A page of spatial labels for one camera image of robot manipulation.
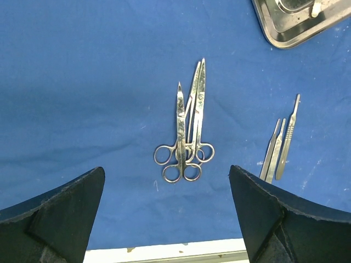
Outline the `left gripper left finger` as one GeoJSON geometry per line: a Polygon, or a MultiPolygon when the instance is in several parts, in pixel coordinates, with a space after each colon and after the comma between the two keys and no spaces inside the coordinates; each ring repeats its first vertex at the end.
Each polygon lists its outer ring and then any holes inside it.
{"type": "Polygon", "coordinates": [[[83,262],[105,184],[96,167],[1,210],[1,262],[83,262]]]}

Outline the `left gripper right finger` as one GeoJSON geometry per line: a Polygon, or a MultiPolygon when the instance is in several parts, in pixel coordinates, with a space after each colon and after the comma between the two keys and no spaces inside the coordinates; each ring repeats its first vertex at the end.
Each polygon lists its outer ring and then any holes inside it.
{"type": "Polygon", "coordinates": [[[350,262],[350,213],[269,184],[237,165],[229,180],[250,262],[350,262]]]}

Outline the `steel scalpel handle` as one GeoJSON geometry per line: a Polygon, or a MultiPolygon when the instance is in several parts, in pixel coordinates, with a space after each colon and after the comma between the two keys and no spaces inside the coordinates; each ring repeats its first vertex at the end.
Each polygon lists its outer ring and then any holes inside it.
{"type": "Polygon", "coordinates": [[[301,97],[301,95],[297,94],[296,99],[295,99],[295,105],[293,108],[293,112],[290,115],[290,119],[289,119],[288,126],[287,126],[286,133],[285,133],[283,148],[282,148],[281,155],[280,155],[279,164],[278,164],[276,174],[275,174],[276,180],[280,180],[282,178],[282,175],[283,175],[283,172],[285,169],[287,155],[288,155],[293,131],[294,131],[295,124],[296,124],[296,115],[297,115],[298,105],[300,102],[300,97],[301,97]]]}
{"type": "Polygon", "coordinates": [[[260,176],[259,176],[259,178],[262,179],[263,181],[265,181],[265,179],[267,177],[268,168],[269,168],[270,161],[271,161],[271,158],[272,158],[272,155],[273,155],[273,150],[274,150],[274,146],[275,146],[275,142],[276,142],[276,136],[277,136],[279,125],[280,125],[280,119],[278,119],[278,121],[276,123],[276,126],[275,126],[275,129],[274,129],[274,132],[273,132],[273,134],[271,136],[271,139],[270,139],[270,141],[268,143],[267,152],[266,152],[265,159],[264,159],[264,162],[263,162],[263,166],[262,166],[262,169],[261,169],[261,173],[260,173],[260,176]]]}
{"type": "Polygon", "coordinates": [[[285,129],[286,118],[283,118],[282,121],[278,119],[274,133],[273,133],[273,146],[269,159],[269,166],[265,181],[268,183],[272,183],[273,177],[275,174],[275,169],[278,163],[278,157],[282,145],[282,134],[285,129]]]}

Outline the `short steel scissors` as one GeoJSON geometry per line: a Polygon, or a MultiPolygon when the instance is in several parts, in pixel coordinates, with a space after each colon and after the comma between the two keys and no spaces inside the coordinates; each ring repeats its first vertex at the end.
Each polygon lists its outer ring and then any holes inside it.
{"type": "Polygon", "coordinates": [[[176,139],[176,150],[175,156],[177,163],[166,166],[162,171],[162,177],[169,183],[176,183],[181,178],[187,181],[195,181],[202,175],[202,169],[197,163],[187,163],[186,160],[186,137],[185,137],[185,106],[184,106],[184,95],[182,91],[181,83],[178,82],[177,88],[177,109],[176,109],[176,123],[177,123],[177,139],[176,139]],[[189,178],[185,175],[185,170],[189,167],[197,168],[198,174],[194,178],[189,178]],[[175,168],[178,170],[178,177],[176,179],[169,179],[166,175],[166,170],[175,168]]]}

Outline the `blue surgical cloth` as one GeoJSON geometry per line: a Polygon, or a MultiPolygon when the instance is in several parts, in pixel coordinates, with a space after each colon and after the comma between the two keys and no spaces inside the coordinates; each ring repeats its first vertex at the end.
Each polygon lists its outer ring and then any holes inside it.
{"type": "Polygon", "coordinates": [[[350,20],[288,50],[251,1],[1,1],[1,208],[95,167],[106,174],[89,249],[241,238],[229,184],[261,171],[301,100],[278,187],[350,211],[350,20]],[[174,143],[177,87],[206,60],[195,182],[154,160],[174,143]]]}

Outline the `steel instrument tray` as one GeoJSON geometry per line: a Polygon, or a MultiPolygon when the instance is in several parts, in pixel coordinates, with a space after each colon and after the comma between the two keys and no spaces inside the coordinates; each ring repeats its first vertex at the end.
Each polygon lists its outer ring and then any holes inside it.
{"type": "Polygon", "coordinates": [[[350,17],[350,1],[321,1],[321,12],[310,17],[313,0],[253,0],[267,41],[280,49],[293,48],[338,22],[350,17]]]}

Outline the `steel tweezers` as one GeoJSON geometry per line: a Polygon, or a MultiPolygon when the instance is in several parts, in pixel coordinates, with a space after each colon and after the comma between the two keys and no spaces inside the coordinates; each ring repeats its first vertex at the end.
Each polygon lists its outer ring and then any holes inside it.
{"type": "Polygon", "coordinates": [[[321,0],[313,0],[313,4],[310,8],[310,17],[316,18],[321,12],[321,0]]]}

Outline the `steel surgical scissors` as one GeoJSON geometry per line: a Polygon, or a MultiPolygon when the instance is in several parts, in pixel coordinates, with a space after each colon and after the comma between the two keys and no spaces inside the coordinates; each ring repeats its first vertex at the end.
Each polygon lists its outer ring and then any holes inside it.
{"type": "Polygon", "coordinates": [[[195,87],[195,108],[193,109],[194,121],[193,121],[193,156],[196,157],[201,163],[209,162],[214,157],[214,147],[213,145],[205,142],[201,142],[202,134],[202,123],[204,116],[204,104],[205,104],[205,89],[206,89],[206,60],[202,58],[197,66],[193,85],[195,87]],[[203,147],[209,147],[211,149],[211,155],[206,159],[205,154],[203,154],[203,159],[198,157],[198,152],[203,152],[203,147]]]}

